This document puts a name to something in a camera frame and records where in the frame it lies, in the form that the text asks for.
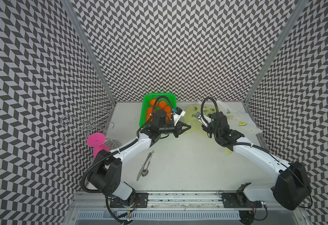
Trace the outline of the yellow-green plastic bag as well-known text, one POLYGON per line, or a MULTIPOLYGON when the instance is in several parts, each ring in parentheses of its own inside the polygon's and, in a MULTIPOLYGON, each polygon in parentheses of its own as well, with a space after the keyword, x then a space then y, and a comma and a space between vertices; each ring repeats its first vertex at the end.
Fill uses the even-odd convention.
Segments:
POLYGON ((215 148, 215 140, 214 138, 209 139, 208 135, 205 131, 202 130, 202 124, 197 118, 195 118, 195 112, 187 112, 181 122, 188 124, 191 126, 191 129, 185 132, 185 136, 191 137, 192 139, 196 140, 196 143, 203 149, 203 150, 214 150, 215 148))

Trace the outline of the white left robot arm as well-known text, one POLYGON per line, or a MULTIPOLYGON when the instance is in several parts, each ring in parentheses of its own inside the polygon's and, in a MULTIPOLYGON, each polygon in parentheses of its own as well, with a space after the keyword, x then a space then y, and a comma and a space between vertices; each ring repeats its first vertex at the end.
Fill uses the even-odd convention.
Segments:
POLYGON ((108 153, 98 153, 92 166, 83 174, 80 186, 87 193, 102 193, 106 197, 117 197, 132 205, 136 191, 121 180, 122 166, 140 152, 157 143, 164 134, 173 134, 175 138, 191 129, 180 122, 185 111, 177 107, 170 116, 166 111, 157 110, 137 130, 136 138, 108 153))

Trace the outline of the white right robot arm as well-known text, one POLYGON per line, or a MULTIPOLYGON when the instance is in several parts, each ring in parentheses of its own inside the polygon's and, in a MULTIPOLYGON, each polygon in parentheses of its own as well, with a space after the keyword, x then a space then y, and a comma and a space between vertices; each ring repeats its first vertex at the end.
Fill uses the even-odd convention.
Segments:
POLYGON ((222 112, 204 115, 199 121, 202 129, 213 135, 220 146, 244 156, 272 177, 271 183, 256 186, 245 184, 239 188, 239 193, 248 200, 276 201, 285 209, 293 211, 311 197, 310 182, 302 163, 290 163, 255 145, 241 132, 231 129, 222 112))

